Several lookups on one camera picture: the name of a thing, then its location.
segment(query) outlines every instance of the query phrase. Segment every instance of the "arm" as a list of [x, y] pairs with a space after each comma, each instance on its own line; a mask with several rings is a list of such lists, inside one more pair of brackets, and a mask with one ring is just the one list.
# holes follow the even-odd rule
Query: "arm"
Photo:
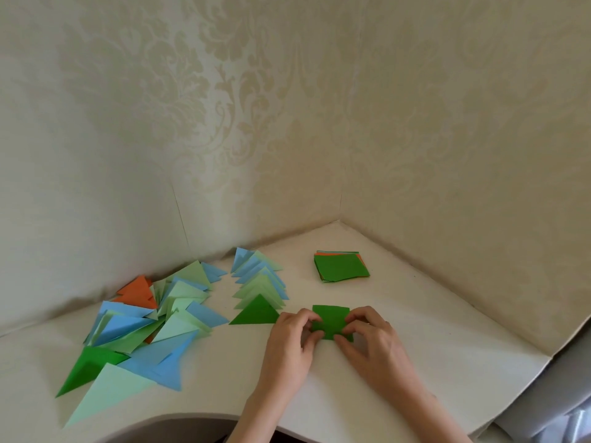
[[312, 364], [316, 344], [324, 331], [301, 337], [312, 320], [321, 318], [309, 309], [281, 313], [269, 335], [258, 384], [244, 407], [227, 443], [268, 443], [285, 408], [297, 393]]
[[355, 370], [395, 407], [422, 443], [471, 443], [462, 428], [423, 385], [394, 328], [370, 306], [357, 308], [345, 319], [344, 334], [359, 333], [368, 353], [343, 336], [335, 341]]

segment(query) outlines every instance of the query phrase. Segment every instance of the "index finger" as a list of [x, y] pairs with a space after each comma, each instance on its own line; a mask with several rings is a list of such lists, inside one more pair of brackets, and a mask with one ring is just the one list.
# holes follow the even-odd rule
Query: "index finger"
[[344, 318], [344, 321], [351, 323], [353, 320], [366, 320], [367, 323], [374, 327], [381, 328], [386, 325], [386, 320], [382, 318], [378, 312], [371, 306], [362, 306], [355, 308]]
[[306, 308], [301, 308], [298, 311], [298, 313], [292, 317], [292, 321], [299, 328], [304, 328], [304, 325], [306, 325], [308, 320], [316, 320], [318, 322], [321, 322], [322, 318], [320, 317], [320, 315]]

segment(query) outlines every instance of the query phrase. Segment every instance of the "damask wallpaper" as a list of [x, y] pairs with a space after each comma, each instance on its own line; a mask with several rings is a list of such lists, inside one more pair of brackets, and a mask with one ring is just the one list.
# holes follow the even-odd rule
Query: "damask wallpaper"
[[591, 313], [591, 0], [368, 0], [342, 216], [555, 353]]
[[0, 0], [0, 332], [336, 220], [358, 1]]

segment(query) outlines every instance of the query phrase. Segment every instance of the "wall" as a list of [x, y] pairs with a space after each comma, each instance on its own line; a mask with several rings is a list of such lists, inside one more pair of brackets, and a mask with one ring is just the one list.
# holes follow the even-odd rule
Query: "wall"
[[591, 0], [368, 0], [342, 216], [549, 354], [591, 313]]
[[0, 334], [334, 220], [358, 0], [0, 0]]

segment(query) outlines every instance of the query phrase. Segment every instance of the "dark green paper triangle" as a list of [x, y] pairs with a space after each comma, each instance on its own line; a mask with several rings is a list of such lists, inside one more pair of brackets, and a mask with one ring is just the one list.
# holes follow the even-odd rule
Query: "dark green paper triangle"
[[279, 313], [259, 294], [230, 322], [230, 325], [275, 323], [278, 318]]
[[117, 365], [127, 359], [129, 359], [129, 356], [104, 348], [84, 347], [68, 378], [55, 397], [57, 398], [96, 379], [106, 364]]

